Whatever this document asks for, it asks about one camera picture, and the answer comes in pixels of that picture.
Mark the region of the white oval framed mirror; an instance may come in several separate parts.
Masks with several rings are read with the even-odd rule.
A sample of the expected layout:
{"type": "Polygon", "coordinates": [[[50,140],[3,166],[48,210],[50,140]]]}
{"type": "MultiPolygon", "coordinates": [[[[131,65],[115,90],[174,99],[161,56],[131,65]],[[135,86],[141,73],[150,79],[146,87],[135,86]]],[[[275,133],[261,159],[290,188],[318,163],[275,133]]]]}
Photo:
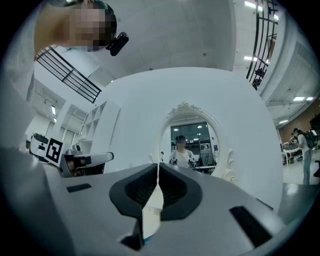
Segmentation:
{"type": "Polygon", "coordinates": [[[160,163],[160,143],[165,129],[175,117],[182,114],[194,114],[200,116],[211,125],[219,141],[219,161],[211,176],[224,179],[237,186],[238,181],[236,174],[232,170],[232,163],[235,162],[233,158],[234,151],[229,147],[227,136],[223,132],[220,124],[209,112],[185,101],[173,108],[159,124],[152,139],[151,150],[148,154],[148,163],[160,163]]]}

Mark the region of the black mezzanine railing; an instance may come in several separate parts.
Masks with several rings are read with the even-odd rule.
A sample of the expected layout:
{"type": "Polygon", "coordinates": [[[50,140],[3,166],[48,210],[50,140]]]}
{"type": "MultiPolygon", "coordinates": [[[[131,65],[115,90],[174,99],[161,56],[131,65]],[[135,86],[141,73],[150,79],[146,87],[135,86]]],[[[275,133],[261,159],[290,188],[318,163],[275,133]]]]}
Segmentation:
{"type": "Polygon", "coordinates": [[[51,46],[38,53],[36,61],[91,103],[96,101],[102,91],[51,46]]]}

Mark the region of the white cubby shelf unit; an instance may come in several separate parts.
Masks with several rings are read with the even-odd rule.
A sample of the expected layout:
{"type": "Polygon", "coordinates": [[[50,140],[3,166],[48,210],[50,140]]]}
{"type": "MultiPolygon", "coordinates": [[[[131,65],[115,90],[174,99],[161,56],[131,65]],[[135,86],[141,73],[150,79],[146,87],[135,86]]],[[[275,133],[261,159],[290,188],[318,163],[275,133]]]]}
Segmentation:
{"type": "Polygon", "coordinates": [[[108,100],[86,115],[77,142],[84,154],[109,151],[120,109],[116,103],[108,100]]]}

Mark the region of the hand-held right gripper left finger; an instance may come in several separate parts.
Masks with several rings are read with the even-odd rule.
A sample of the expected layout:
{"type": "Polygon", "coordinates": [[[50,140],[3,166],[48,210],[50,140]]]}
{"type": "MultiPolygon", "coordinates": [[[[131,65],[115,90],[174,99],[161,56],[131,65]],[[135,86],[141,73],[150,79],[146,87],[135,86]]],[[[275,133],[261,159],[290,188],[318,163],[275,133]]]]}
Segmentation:
{"type": "Polygon", "coordinates": [[[68,178],[44,170],[76,256],[142,256],[142,211],[158,185],[156,164],[68,178]]]}

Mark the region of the person's grey sweatshirt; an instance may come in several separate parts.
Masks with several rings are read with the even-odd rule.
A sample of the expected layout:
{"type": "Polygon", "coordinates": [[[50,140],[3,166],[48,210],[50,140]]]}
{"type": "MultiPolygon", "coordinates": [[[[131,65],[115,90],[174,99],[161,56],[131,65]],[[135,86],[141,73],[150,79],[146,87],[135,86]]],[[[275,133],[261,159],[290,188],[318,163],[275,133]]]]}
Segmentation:
{"type": "Polygon", "coordinates": [[[71,16],[94,0],[44,0],[14,34],[0,63],[0,148],[17,147],[33,119],[29,106],[37,54],[51,45],[71,47],[76,36],[71,16]]]}

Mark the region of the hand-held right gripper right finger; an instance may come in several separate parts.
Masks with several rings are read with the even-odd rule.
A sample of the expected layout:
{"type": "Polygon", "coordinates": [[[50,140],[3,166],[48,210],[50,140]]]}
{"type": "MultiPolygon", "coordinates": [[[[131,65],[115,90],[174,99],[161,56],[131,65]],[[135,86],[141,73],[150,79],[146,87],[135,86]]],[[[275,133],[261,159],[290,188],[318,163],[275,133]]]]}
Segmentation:
{"type": "Polygon", "coordinates": [[[164,205],[147,256],[239,256],[285,226],[270,207],[221,178],[162,163],[159,185],[164,205]]]}

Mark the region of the black metal lattice screen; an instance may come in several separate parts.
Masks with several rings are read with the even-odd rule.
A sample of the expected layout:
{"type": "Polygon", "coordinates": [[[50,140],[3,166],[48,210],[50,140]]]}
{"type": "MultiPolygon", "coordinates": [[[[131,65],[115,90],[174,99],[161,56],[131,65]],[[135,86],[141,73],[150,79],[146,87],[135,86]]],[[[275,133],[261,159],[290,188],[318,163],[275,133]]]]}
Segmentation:
{"type": "Polygon", "coordinates": [[[277,0],[254,0],[255,36],[246,79],[257,90],[271,63],[279,23],[277,0]]]}

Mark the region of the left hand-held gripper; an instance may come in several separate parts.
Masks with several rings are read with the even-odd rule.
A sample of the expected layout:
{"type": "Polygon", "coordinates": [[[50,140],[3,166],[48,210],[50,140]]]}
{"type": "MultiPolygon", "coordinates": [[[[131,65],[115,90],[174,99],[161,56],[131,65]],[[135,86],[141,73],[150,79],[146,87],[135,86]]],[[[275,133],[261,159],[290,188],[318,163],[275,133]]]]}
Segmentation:
{"type": "Polygon", "coordinates": [[[112,152],[82,154],[77,144],[70,147],[67,143],[47,138],[39,133],[31,136],[29,153],[40,161],[56,167],[63,178],[100,175],[103,173],[105,163],[114,159],[112,152]],[[72,164],[73,160],[74,167],[70,171],[68,164],[72,164]]]}

